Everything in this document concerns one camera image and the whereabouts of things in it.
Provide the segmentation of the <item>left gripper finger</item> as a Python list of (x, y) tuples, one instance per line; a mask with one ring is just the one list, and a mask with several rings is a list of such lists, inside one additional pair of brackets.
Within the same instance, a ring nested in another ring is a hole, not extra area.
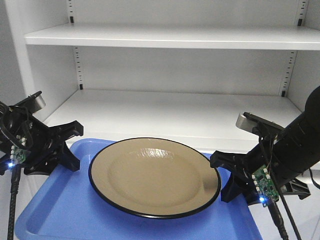
[(51, 126), (49, 127), (49, 130), (52, 137), (57, 140), (69, 140), (70, 138), (84, 135), (84, 126), (76, 120), (61, 125)]
[(55, 165), (61, 165), (72, 172), (80, 169), (80, 160), (70, 151), (67, 144), (57, 143), (55, 146)]

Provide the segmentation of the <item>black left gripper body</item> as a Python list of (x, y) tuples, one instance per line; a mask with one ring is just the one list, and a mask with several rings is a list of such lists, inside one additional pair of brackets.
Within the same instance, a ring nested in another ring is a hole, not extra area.
[(26, 106), (0, 103), (0, 151), (5, 153), (0, 158), (1, 175), (15, 160), (27, 169), (35, 168), (55, 151), (55, 145), (63, 143), (56, 127), (46, 126)]

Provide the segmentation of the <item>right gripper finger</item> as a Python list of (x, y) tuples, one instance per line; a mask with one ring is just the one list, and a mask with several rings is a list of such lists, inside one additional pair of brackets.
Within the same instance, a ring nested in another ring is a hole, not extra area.
[(218, 150), (216, 150), (210, 156), (209, 161), (210, 161), (211, 168), (222, 167), (225, 169), (236, 169), (236, 168), (246, 168), (248, 165), (245, 162), (245, 154), (222, 152)]
[(243, 171), (230, 173), (227, 183), (220, 191), (221, 201), (230, 202), (248, 190), (248, 178)]

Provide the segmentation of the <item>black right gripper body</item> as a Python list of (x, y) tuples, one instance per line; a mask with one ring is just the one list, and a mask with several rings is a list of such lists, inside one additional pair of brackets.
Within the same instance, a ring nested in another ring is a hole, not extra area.
[(244, 172), (248, 178), (248, 190), (243, 193), (248, 205), (262, 204), (271, 205), (280, 199), (280, 193), (276, 188), (275, 182), (272, 180), (271, 174), (262, 161), (253, 169), (247, 165), (246, 168), (227, 169), (230, 172)]

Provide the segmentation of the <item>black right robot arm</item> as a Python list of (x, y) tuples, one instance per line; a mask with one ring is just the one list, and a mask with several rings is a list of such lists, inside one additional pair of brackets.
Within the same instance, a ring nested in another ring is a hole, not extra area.
[(229, 203), (243, 194), (249, 204), (258, 200), (252, 178), (262, 165), (274, 174), (282, 187), (320, 160), (320, 89), (307, 98), (304, 112), (287, 127), (249, 112), (238, 116), (236, 126), (261, 138), (246, 154), (215, 151), (210, 156), (211, 168), (224, 168), (230, 177), (221, 190), (221, 200)]

